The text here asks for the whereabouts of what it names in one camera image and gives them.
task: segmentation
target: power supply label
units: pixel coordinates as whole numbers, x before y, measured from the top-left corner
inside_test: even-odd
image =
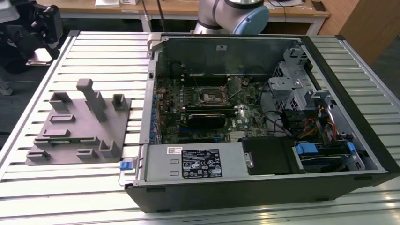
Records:
[[[182,177],[185,179],[213,178],[223,176],[221,150],[183,150]]]

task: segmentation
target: floor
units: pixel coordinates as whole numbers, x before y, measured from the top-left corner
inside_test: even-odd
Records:
[[[139,20],[69,19],[63,20],[63,23],[65,34],[69,34],[70,30],[142,31],[142,23]],[[189,30],[189,27],[195,27],[195,21],[169,21],[167,27],[169,30],[174,32],[185,32]],[[153,28],[154,31],[162,31],[162,26],[158,21],[153,21]],[[395,95],[400,98],[399,62],[400,38],[394,41],[393,45],[373,65],[374,71],[386,82]],[[47,70],[49,67],[33,67],[27,72],[19,74],[10,74],[0,70],[0,77],[6,82],[11,82],[10,86],[14,89],[13,96],[0,96],[0,148],[9,138],[5,134],[13,131]]]

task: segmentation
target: blue latch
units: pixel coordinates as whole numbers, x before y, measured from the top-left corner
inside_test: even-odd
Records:
[[[134,162],[122,161],[121,170],[134,170]]]
[[[298,154],[319,153],[315,143],[301,143],[297,145]]]
[[[357,151],[355,144],[353,142],[349,142],[347,145],[349,145],[350,151],[355,152]]]

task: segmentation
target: aluminum extrusion table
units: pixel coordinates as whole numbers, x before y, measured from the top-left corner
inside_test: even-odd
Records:
[[[81,78],[91,78],[103,97],[133,98],[123,157],[138,155],[146,90],[149,33],[82,32],[69,37],[0,152],[2,224],[399,224],[400,178],[365,187],[335,201],[146,214],[119,185],[119,163],[27,166],[57,90],[81,98]],[[313,37],[337,76],[383,143],[400,162],[400,102],[346,41]],[[321,86],[325,81],[317,76]],[[126,173],[126,178],[135,171]]]

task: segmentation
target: desk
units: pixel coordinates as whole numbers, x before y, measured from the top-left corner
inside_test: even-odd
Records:
[[[93,19],[141,19],[143,31],[151,32],[150,25],[143,16],[143,3],[138,5],[122,4],[118,8],[95,8],[95,0],[38,0],[43,5],[57,5],[62,10],[63,18],[93,18]],[[313,7],[311,0],[306,5]],[[146,7],[151,19],[161,19],[157,0],[146,0]],[[162,8],[166,19],[173,20],[198,20],[198,3],[179,0],[162,1]],[[307,34],[317,35],[331,16],[330,12],[306,10],[299,7],[287,7],[287,20],[283,8],[271,10],[271,22],[297,22],[311,23]]]

